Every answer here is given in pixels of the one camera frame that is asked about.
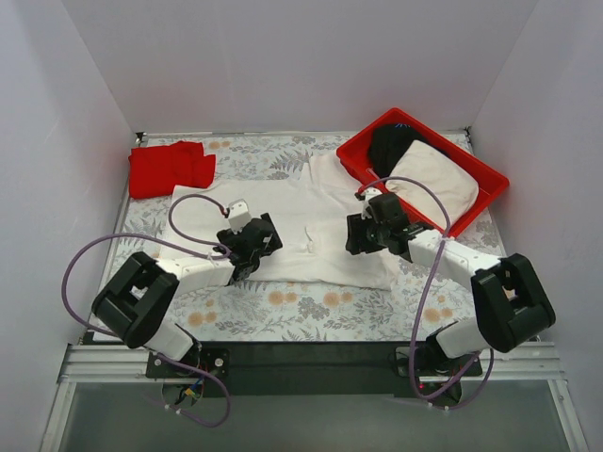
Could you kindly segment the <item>red folded t shirt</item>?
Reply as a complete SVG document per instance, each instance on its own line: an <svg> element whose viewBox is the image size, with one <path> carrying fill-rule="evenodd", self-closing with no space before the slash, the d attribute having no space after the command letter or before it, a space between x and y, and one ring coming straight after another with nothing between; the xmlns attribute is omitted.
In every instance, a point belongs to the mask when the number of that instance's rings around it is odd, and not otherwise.
<svg viewBox="0 0 603 452"><path fill-rule="evenodd" d="M128 160L128 191L135 200L168 196L176 186L208 188L217 166L214 154L206 153L202 143L190 141L134 148Z"/></svg>

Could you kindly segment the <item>cream folded t shirt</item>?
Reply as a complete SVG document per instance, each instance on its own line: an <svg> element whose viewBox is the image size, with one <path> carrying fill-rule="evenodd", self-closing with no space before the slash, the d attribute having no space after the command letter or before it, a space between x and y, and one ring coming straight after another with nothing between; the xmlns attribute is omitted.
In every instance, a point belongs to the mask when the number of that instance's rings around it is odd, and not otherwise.
<svg viewBox="0 0 603 452"><path fill-rule="evenodd" d="M426 186L445 207L451 224L471 209L479 195L479 184L469 173L418 140L393 168L391 176L410 178ZM385 187L438 227L446 228L440 207L423 188L401 180L388 180Z"/></svg>

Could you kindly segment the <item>black t shirt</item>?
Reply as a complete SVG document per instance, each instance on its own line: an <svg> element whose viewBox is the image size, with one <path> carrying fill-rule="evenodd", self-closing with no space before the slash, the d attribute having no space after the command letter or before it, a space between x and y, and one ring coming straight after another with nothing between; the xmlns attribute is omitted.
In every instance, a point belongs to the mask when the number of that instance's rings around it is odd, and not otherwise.
<svg viewBox="0 0 603 452"><path fill-rule="evenodd" d="M416 140L428 144L428 140L408 124L391 123L376 127L367 151L373 172L379 178L389 176Z"/></svg>

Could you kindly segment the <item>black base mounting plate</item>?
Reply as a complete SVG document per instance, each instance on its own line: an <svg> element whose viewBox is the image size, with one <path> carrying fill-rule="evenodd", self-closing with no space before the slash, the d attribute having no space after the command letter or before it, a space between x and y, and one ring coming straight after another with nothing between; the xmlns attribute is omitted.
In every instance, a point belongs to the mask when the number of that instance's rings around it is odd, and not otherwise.
<svg viewBox="0 0 603 452"><path fill-rule="evenodd" d="M413 398L395 364L406 342L206 342L189 364L233 396L387 395Z"/></svg>

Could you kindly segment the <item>red plastic bin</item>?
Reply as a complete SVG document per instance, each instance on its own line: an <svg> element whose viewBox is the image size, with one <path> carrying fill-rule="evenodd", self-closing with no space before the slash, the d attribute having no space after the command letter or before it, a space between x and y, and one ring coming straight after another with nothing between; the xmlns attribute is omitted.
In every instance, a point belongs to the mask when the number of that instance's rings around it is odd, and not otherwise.
<svg viewBox="0 0 603 452"><path fill-rule="evenodd" d="M378 129L418 137L399 151L375 153ZM396 107L339 146L336 156L360 186L394 193L412 222L454 237L509 186L504 175Z"/></svg>

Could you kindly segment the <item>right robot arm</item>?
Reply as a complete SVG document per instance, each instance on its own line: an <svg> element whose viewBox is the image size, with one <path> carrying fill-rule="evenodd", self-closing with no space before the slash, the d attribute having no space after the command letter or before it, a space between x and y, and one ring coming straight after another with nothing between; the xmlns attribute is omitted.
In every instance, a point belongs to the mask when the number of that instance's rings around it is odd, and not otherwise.
<svg viewBox="0 0 603 452"><path fill-rule="evenodd" d="M347 217L350 254L388 250L412 264L435 266L473 297L474 316L430 334L410 354L413 368L444 375L465 355L487 348L509 352L555 324L555 311L524 255L500 257L447 240L430 224L412 222L392 193L369 188L357 198L361 212Z"/></svg>

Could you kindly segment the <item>white t shirt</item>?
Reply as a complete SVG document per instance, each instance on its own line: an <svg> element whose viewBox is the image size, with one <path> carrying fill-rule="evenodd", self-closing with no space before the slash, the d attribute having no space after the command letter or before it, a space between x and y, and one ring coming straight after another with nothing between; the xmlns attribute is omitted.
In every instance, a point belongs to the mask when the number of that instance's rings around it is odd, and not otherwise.
<svg viewBox="0 0 603 452"><path fill-rule="evenodd" d="M270 215L283 246L261 260L252 280L388 290L400 274L396 256L345 249L347 217L362 208L354 196L359 185L330 153L311 157L295 179L222 180L201 193L221 203L244 200L253 216Z"/></svg>

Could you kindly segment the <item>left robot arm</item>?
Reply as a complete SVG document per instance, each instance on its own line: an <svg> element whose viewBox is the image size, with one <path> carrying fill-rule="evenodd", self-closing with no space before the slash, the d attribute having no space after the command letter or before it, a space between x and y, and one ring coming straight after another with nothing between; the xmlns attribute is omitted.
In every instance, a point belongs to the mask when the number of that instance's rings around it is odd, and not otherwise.
<svg viewBox="0 0 603 452"><path fill-rule="evenodd" d="M222 230L217 238L229 255L156 260L142 251L132 254L95 298L93 314L128 347L162 354L177 375L193 375L201 363L199 342L166 319L172 300L243 281L262 258L283 246L267 213L251 218L238 232Z"/></svg>

